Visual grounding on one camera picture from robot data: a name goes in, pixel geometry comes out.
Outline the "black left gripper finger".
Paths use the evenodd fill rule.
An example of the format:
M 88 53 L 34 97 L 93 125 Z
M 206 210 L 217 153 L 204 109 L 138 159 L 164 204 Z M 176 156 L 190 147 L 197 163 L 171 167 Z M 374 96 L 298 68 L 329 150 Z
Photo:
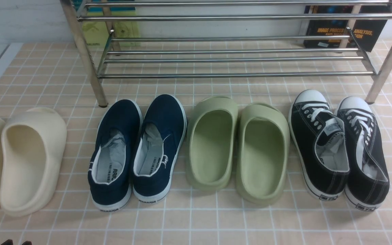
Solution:
M 13 240 L 6 240 L 1 245 L 14 245 Z

